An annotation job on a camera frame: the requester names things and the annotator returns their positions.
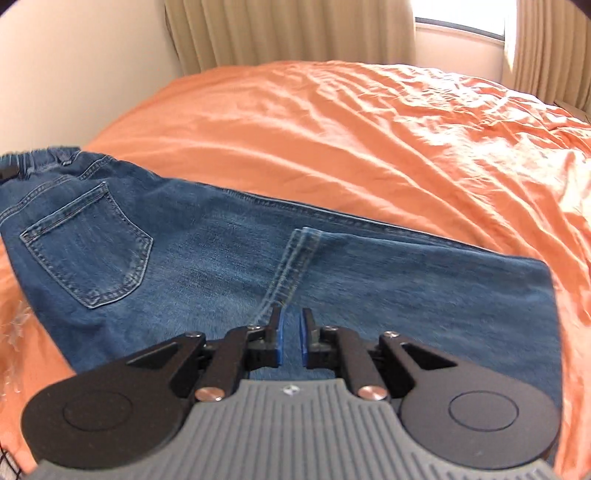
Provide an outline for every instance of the logo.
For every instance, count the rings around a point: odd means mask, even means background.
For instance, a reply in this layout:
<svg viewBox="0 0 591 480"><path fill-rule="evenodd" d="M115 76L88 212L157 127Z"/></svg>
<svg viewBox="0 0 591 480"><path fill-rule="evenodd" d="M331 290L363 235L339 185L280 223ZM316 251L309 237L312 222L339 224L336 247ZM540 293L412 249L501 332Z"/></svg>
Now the logo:
<svg viewBox="0 0 591 480"><path fill-rule="evenodd" d="M298 387L297 385L287 385L286 387L283 387L281 390L285 395L293 397L294 395L297 395L300 392L300 387Z"/></svg>

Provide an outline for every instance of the back pocket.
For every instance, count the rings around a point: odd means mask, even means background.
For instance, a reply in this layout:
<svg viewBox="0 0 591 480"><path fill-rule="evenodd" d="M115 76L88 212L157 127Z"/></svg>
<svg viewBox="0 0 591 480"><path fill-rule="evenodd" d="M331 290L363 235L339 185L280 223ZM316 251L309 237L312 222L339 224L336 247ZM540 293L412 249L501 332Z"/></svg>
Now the back pocket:
<svg viewBox="0 0 591 480"><path fill-rule="evenodd" d="M31 225L21 240L90 309L122 299L139 286L153 243L121 211L106 182Z"/></svg>

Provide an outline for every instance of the bed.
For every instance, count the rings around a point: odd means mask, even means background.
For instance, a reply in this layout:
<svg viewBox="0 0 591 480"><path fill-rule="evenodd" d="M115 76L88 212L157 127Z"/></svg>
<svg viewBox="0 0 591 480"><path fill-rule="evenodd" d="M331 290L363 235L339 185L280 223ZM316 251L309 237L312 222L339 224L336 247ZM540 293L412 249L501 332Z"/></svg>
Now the bed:
<svg viewBox="0 0 591 480"><path fill-rule="evenodd" d="M439 70L280 62L176 80L85 149L543 260L563 347L555 469L572 480L591 469L590 125ZM4 249L0 269L0 440L31 471L20 413L73 372L27 310Z"/></svg>

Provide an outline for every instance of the sunlight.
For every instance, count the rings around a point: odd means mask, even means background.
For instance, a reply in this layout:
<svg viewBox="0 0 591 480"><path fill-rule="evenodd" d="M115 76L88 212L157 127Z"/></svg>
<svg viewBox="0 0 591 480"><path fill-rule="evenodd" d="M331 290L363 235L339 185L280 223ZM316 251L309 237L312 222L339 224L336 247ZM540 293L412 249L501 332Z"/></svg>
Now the sunlight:
<svg viewBox="0 0 591 480"><path fill-rule="evenodd" d="M515 0L411 0L415 17L440 20L503 35Z"/></svg>

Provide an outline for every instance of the elastic waistband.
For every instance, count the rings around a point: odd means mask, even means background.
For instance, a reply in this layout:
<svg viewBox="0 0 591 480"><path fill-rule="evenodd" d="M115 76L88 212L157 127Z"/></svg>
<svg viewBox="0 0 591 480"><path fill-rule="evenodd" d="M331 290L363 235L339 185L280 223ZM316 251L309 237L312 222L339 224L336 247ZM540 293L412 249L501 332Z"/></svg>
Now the elastic waistband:
<svg viewBox="0 0 591 480"><path fill-rule="evenodd" d="M27 179L32 173L69 165L81 152L79 147L54 147L23 153L7 153L0 157L0 183L19 177Z"/></svg>

